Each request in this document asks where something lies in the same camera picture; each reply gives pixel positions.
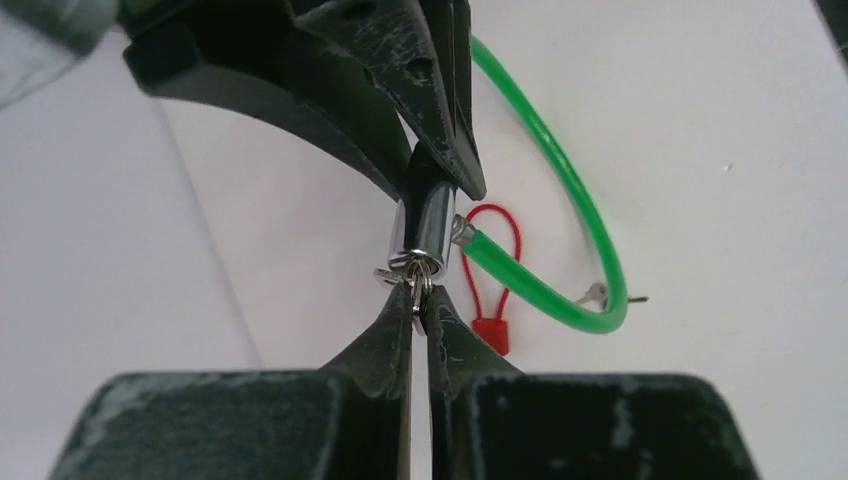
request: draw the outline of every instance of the metal ring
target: metal ring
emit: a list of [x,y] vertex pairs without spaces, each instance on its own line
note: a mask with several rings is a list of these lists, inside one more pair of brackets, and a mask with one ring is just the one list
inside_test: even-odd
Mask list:
[[429,295],[433,292],[433,276],[430,269],[430,264],[424,258],[415,258],[409,263],[407,276],[413,282],[422,283],[423,293]]

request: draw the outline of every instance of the green cable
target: green cable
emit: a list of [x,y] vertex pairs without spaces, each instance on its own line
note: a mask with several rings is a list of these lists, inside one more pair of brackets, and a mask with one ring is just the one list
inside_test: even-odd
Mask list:
[[503,65],[476,37],[472,37],[471,52],[477,65],[509,100],[530,133],[533,134],[582,214],[607,277],[606,308],[603,312],[597,313],[568,301],[528,272],[481,231],[474,235],[471,243],[463,247],[463,252],[505,287],[559,322],[588,333],[609,333],[616,330],[624,322],[627,314],[627,285],[615,247],[604,227],[598,209],[595,208],[589,192],[586,191],[586,187],[571,166],[565,152]]

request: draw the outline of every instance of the white surface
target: white surface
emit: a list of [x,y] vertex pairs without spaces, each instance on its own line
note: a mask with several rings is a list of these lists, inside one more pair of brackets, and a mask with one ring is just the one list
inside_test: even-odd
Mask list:
[[[510,360],[529,371],[704,376],[765,478],[844,478],[848,82],[812,5],[472,8],[475,34],[573,157],[631,292],[651,297],[609,336],[512,301]],[[384,264],[392,205],[287,133],[204,107],[166,111],[263,359],[282,368],[328,360],[385,299],[370,270]],[[477,71],[474,116],[487,200],[517,214],[527,265],[579,296],[597,276],[576,217]],[[496,220],[480,224],[507,242]],[[458,267],[446,283],[470,316]],[[416,364],[421,382],[420,355]],[[426,436],[426,403],[413,415],[415,435]],[[416,478],[429,468],[425,445],[414,448]]]
[[41,479],[88,396],[139,370],[255,368],[159,105],[110,37],[0,111],[0,479]]

